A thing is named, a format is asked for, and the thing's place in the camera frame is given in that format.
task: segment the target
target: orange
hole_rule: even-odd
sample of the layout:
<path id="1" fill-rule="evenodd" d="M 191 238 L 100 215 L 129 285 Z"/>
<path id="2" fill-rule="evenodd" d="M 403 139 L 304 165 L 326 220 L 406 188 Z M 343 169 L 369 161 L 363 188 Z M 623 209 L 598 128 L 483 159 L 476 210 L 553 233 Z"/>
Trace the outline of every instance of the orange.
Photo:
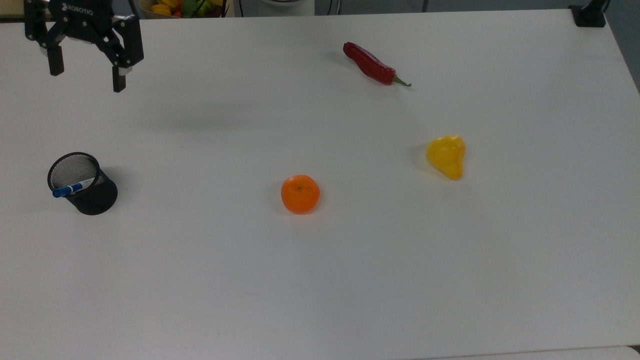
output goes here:
<path id="1" fill-rule="evenodd" d="M 282 204 L 295 214 L 311 211 L 320 199 L 318 184 L 307 175 L 293 175 L 282 183 Z"/>

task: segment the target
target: gray floor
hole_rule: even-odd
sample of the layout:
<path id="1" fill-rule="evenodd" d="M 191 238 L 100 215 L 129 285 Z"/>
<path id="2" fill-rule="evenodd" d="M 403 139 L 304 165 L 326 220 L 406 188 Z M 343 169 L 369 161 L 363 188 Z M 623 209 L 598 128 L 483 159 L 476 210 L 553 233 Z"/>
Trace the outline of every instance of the gray floor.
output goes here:
<path id="1" fill-rule="evenodd" d="M 240 0 L 245 17 L 258 16 L 260 0 Z M 331 0 L 316 0 L 316 15 L 326 15 Z M 566 9 L 589 0 L 429 0 L 427 12 Z M 239 0 L 234 0 L 240 16 Z M 423 0 L 342 0 L 342 14 L 421 12 Z M 113 0 L 116 13 L 127 13 L 127 0 Z M 611 0 L 607 20 L 640 92 L 640 0 Z"/>

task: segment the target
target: white container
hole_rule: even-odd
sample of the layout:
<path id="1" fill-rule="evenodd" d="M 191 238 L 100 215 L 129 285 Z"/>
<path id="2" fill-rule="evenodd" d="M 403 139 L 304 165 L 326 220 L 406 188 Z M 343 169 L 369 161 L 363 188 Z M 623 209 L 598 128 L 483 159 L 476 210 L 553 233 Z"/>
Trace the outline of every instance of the white container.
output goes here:
<path id="1" fill-rule="evenodd" d="M 260 16 L 314 16 L 316 0 L 260 0 Z"/>

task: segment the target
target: red chili pepper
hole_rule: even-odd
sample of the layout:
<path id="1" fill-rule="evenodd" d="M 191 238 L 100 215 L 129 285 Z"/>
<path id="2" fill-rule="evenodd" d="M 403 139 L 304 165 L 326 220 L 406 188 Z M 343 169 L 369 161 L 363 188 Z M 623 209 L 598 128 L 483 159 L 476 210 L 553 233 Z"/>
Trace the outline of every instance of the red chili pepper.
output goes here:
<path id="1" fill-rule="evenodd" d="M 385 85 L 399 83 L 404 86 L 411 86 L 411 84 L 405 83 L 396 76 L 395 69 L 386 66 L 378 60 L 377 57 L 373 56 L 369 51 L 362 49 L 360 46 L 352 42 L 346 42 L 344 46 L 342 46 L 342 51 L 344 51 L 344 54 L 348 56 L 349 59 L 355 61 L 366 76 L 378 80 Z"/>

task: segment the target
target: pepper stem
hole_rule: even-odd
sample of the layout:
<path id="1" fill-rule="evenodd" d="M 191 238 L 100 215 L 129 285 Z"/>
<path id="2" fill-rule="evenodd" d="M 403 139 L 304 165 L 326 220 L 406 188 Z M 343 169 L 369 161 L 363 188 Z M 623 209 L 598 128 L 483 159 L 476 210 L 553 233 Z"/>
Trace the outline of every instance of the pepper stem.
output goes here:
<path id="1" fill-rule="evenodd" d="M 404 81 L 400 80 L 400 78 L 399 78 L 397 75 L 394 75 L 394 78 L 393 78 L 393 80 L 392 80 L 392 81 L 393 81 L 393 82 L 395 82 L 395 83 L 402 84 L 402 85 L 404 85 L 404 86 L 409 86 L 409 87 L 411 87 L 411 84 L 407 84 L 407 83 L 405 83 Z"/>

